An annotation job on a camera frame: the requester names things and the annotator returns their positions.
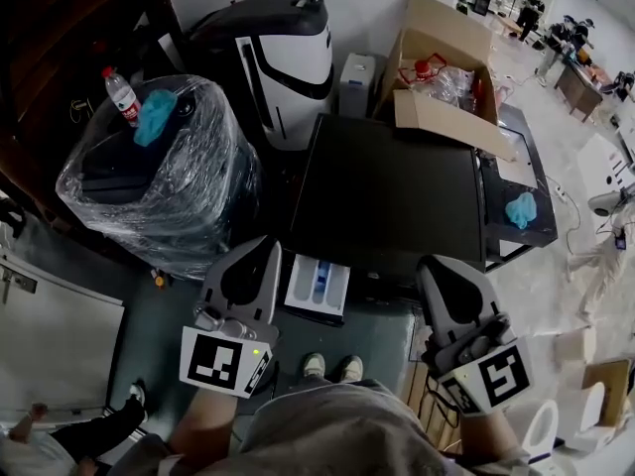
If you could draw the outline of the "plastic-wrapped black appliance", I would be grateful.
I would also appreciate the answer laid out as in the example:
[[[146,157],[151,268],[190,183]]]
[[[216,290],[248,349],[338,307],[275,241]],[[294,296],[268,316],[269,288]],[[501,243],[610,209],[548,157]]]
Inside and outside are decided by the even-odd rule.
[[[262,211],[262,166],[222,88],[197,75],[136,86],[177,98],[148,146],[111,101],[103,102],[69,154],[56,193],[87,228],[174,277],[201,280],[222,254],[248,240]]]

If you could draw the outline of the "small cardboard box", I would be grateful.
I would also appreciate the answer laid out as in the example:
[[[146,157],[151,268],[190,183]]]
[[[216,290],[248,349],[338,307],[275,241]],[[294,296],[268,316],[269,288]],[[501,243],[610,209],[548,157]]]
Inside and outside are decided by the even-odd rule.
[[[619,359],[587,365],[582,377],[581,387],[590,388],[597,383],[604,385],[599,426],[618,427],[627,399],[631,370],[629,359]]]

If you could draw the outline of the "person's grey shirt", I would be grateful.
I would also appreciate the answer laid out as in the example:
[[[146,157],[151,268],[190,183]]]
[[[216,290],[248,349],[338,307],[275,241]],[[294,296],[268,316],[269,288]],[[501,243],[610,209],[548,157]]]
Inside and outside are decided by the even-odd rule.
[[[464,468],[429,442],[379,383],[329,384],[259,409],[234,454],[193,470],[160,437],[138,441],[107,476],[540,476],[508,453]]]

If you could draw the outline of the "brown wooden desk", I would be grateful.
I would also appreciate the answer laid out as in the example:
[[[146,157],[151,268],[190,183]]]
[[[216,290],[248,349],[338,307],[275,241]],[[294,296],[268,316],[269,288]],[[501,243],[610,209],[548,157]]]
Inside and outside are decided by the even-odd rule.
[[[569,106],[569,115],[579,112],[585,123],[593,111],[602,103],[603,95],[584,69],[575,62],[566,62],[557,79],[554,90],[559,90]]]

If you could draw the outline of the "white board with holes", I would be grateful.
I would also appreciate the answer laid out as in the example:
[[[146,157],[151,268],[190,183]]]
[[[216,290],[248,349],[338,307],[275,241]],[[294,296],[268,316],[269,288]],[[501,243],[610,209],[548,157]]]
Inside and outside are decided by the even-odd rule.
[[[621,149],[594,134],[577,153],[588,197],[618,191],[635,183],[635,175]]]

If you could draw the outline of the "black washing machine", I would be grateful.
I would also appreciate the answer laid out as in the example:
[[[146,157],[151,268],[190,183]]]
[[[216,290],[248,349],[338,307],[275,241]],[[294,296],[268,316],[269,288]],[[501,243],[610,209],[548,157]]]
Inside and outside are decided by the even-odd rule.
[[[321,114],[284,247],[410,287],[428,255],[485,269],[475,152],[421,129]]]

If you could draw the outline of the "water bottle red label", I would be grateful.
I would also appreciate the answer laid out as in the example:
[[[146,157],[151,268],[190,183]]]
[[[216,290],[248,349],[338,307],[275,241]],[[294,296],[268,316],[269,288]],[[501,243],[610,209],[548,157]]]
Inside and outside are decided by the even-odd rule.
[[[137,128],[141,103],[130,83],[110,65],[102,70],[101,75],[113,104],[128,124]]]

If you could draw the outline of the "person's right shoe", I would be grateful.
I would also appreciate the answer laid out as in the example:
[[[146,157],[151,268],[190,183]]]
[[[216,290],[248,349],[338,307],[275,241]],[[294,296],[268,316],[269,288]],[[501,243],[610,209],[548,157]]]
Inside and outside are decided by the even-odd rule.
[[[364,374],[364,366],[360,357],[348,356],[342,365],[340,383],[353,383],[361,381]]]

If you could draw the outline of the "person's shoe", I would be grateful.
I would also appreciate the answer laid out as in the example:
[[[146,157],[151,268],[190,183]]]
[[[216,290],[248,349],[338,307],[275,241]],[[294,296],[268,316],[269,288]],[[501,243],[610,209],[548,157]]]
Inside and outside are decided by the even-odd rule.
[[[325,378],[325,360],[319,353],[309,354],[303,363],[303,378],[304,379],[318,379],[323,380]]]
[[[364,366],[360,357],[348,356],[342,365],[340,383],[353,383],[361,381],[364,374]]]

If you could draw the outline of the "white tray with blue items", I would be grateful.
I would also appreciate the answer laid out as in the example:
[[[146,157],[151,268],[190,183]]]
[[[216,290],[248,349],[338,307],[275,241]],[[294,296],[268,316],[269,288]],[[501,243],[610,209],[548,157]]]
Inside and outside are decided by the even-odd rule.
[[[303,319],[340,327],[349,278],[348,267],[296,255],[284,306]]]

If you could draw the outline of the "white cabinet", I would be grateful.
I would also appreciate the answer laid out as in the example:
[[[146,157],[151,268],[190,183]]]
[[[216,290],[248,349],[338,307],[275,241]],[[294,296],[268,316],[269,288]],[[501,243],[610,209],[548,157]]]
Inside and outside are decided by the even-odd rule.
[[[123,313],[121,300],[0,250],[0,424],[34,403],[47,424],[101,416]]]

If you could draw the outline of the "white toilet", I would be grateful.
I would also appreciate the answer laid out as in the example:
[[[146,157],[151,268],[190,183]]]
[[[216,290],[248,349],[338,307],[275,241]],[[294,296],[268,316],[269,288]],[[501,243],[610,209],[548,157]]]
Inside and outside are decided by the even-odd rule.
[[[535,403],[535,410],[530,416],[523,449],[531,459],[549,456],[557,437],[559,426],[559,408],[554,400]]]
[[[590,388],[569,391],[558,402],[557,437],[566,448],[594,453],[613,439],[615,428],[599,425],[604,396],[604,385],[596,383]]]

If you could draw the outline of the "blue cloth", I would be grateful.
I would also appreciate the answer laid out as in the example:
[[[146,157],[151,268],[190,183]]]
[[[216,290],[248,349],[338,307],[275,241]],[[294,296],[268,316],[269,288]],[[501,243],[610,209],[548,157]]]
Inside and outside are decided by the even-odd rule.
[[[163,133],[177,102],[178,96],[170,90],[151,91],[138,114],[134,143],[141,147],[148,147],[157,140]]]
[[[523,192],[505,206],[505,214],[512,224],[524,230],[537,217],[537,204],[531,192]]]

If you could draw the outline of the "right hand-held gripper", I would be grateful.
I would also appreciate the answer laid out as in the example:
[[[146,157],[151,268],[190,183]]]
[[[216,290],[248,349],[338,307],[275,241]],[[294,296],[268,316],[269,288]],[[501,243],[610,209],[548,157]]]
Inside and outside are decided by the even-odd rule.
[[[482,272],[431,255],[420,261],[417,282],[436,341],[423,361],[450,398],[446,406],[463,417],[487,416],[532,388],[527,339],[514,334],[507,314],[496,314],[497,295]]]

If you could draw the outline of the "small white appliance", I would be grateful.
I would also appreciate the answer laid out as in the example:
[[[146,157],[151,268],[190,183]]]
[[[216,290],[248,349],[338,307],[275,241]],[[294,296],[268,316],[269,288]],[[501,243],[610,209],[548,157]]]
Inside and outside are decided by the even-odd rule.
[[[372,116],[386,60],[376,54],[348,55],[338,85],[339,115],[359,119]]]

